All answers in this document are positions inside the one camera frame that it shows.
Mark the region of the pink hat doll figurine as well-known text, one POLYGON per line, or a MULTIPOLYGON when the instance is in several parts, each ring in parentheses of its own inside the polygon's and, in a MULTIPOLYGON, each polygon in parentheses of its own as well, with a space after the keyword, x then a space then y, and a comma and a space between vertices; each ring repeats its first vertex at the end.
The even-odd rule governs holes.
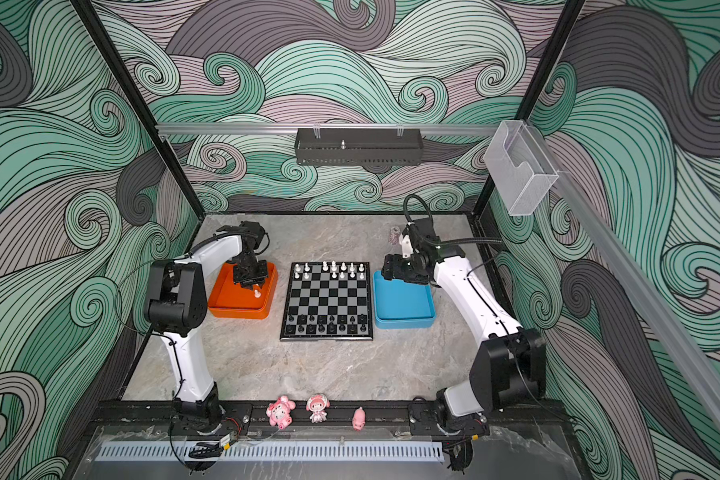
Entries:
POLYGON ((312 395, 306 402, 306 410, 310 413, 310 422, 313 424, 322 423, 327 419, 327 409, 330 407, 330 400, 324 394, 312 395))

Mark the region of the black hanging tray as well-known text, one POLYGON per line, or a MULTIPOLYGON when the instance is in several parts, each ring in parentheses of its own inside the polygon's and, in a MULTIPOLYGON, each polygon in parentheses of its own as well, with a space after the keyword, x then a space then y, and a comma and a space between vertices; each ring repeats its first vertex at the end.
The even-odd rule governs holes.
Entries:
POLYGON ((297 162, 307 166, 394 166, 422 161, 424 142, 418 130, 324 130, 317 136, 300 129, 295 137, 297 162))

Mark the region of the aluminium rail right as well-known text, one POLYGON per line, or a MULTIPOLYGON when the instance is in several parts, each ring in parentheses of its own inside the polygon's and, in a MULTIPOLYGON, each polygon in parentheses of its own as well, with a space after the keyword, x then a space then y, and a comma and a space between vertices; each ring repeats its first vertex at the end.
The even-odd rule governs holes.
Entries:
POLYGON ((647 321, 720 431, 719 372, 614 232, 591 208, 586 195, 578 188, 570 172, 559 167, 557 158, 540 131, 526 122, 521 125, 527 131, 528 142, 540 151, 542 159, 558 175, 555 185, 561 196, 567 201, 637 312, 647 321))

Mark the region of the orange plastic bin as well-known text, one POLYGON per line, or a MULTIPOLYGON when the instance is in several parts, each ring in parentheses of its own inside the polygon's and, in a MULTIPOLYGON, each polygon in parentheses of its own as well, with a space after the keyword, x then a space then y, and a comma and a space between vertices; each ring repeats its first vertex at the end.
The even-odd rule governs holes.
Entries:
POLYGON ((209 311, 217 318, 264 320, 270 313, 278 282, 276 266, 268 262, 269 278, 251 289, 233 282, 232 269, 233 264, 229 263, 221 267, 208 299, 209 311), (260 298, 254 297, 254 288, 260 290, 260 298))

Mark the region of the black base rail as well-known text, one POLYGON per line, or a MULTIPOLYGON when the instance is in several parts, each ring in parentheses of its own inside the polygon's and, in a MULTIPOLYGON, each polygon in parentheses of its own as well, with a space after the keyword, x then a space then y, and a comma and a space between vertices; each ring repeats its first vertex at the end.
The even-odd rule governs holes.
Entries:
MULTIPOLYGON (((222 436, 239 433, 261 438, 278 430, 269 424, 265 410, 267 400, 223 401, 223 414, 218 420, 199 416, 181 415, 169 401, 106 401, 99 404, 93 414, 95 425, 111 426, 165 426, 172 427, 178 436, 222 436)), ((432 438, 483 436, 493 425, 528 423, 531 425, 571 422, 562 404, 556 401, 521 403, 489 412, 451 418, 436 400, 415 397, 409 400, 341 401, 336 400, 327 409, 327 419, 318 428, 347 429, 351 431, 355 412, 365 412, 364 430, 379 427, 390 433, 429 436, 432 438)))

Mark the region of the small pink pig figurine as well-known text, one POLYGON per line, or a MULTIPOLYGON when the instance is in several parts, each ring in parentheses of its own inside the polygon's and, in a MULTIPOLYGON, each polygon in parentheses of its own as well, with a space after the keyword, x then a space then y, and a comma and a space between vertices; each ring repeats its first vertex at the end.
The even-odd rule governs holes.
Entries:
POLYGON ((362 431, 366 424, 366 413, 362 407, 358 407, 352 417, 352 428, 355 431, 362 431))

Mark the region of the blue plastic bin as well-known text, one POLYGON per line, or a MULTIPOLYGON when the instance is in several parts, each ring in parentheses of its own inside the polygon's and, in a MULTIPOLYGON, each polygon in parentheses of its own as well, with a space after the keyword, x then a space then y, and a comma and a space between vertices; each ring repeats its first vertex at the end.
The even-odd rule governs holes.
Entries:
POLYGON ((375 324, 381 329, 430 328, 436 319, 431 287, 386 280, 381 271, 373 274, 375 324))

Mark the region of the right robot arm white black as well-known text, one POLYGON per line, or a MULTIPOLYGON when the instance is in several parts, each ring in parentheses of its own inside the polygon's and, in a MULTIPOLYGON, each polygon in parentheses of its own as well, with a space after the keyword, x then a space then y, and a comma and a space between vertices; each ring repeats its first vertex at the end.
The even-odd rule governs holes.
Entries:
POLYGON ((546 391, 546 341, 494 298, 463 256, 436 261, 421 254, 385 256, 386 280, 438 285, 462 315, 477 344, 465 381, 441 392, 445 415, 460 418, 539 399, 546 391))

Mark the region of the clear plastic wall box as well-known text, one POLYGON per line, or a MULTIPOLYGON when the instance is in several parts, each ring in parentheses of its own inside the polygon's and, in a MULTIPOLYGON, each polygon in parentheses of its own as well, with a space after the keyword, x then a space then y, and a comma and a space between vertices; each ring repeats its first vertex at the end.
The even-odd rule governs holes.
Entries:
POLYGON ((497 127, 484 162, 510 216, 530 216, 559 178, 540 130, 522 120, 497 127))

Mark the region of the pink big-eared figurine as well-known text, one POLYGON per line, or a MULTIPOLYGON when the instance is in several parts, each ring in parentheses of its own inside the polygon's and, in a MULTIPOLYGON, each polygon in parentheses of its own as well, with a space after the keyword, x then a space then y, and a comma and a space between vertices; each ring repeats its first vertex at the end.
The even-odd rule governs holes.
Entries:
POLYGON ((281 395, 275 402, 270 403, 265 411, 269 424, 279 430, 287 428, 293 421, 292 411, 296 403, 287 395, 281 395))

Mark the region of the black white chessboard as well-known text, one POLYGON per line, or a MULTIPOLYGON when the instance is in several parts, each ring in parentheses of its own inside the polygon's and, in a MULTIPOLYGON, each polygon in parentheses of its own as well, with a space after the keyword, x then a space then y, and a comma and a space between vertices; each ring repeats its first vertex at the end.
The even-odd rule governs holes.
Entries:
POLYGON ((373 294, 367 262, 293 262, 279 339, 371 341, 373 294), (303 276, 295 278, 295 265, 303 276))

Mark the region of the aluminium rail back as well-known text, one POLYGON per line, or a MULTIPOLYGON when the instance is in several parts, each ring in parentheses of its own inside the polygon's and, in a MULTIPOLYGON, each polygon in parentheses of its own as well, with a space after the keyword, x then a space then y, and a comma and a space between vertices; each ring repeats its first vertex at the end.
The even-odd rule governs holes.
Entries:
POLYGON ((423 136, 484 137, 494 135, 497 125, 473 124, 374 124, 374 123, 223 123, 168 122, 155 126, 161 137, 176 135, 296 135, 300 129, 317 136, 324 130, 392 130, 403 133, 418 130, 423 136))

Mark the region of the pink patterned roll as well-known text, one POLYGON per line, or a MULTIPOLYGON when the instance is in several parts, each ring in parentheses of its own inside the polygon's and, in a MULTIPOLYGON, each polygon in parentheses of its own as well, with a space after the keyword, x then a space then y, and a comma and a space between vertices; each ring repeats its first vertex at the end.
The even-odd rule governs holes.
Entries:
POLYGON ((401 229, 398 226, 392 226, 389 230, 389 243, 398 245, 401 237, 401 229))

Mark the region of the aluminium rail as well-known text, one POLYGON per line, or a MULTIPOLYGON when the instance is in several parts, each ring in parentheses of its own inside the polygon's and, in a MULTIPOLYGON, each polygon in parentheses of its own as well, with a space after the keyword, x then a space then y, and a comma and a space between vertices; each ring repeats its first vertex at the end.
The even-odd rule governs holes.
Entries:
POLYGON ((484 137, 494 135, 497 125, 473 124, 374 124, 374 123, 223 123, 168 122, 155 126, 161 137, 176 135, 296 135, 300 129, 317 136, 324 130, 392 130, 403 133, 418 130, 423 136, 484 137))
POLYGON ((542 159, 558 175, 555 185, 561 196, 567 201, 637 312, 647 321, 720 431, 719 372, 614 232, 591 208, 586 195, 578 188, 570 172, 559 167, 557 158, 540 131, 526 122, 521 125, 527 131, 528 142, 540 151, 542 159))

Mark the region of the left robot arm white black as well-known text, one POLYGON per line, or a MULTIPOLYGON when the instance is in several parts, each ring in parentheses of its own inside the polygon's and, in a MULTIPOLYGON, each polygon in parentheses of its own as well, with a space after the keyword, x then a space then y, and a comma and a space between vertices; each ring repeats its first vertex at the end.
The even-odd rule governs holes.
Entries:
POLYGON ((255 221, 219 227, 185 255, 151 264, 144 316, 166 347, 176 380, 172 406, 182 419, 215 428, 224 418, 199 327, 207 312, 260 317, 274 272, 257 256, 268 233, 255 221))

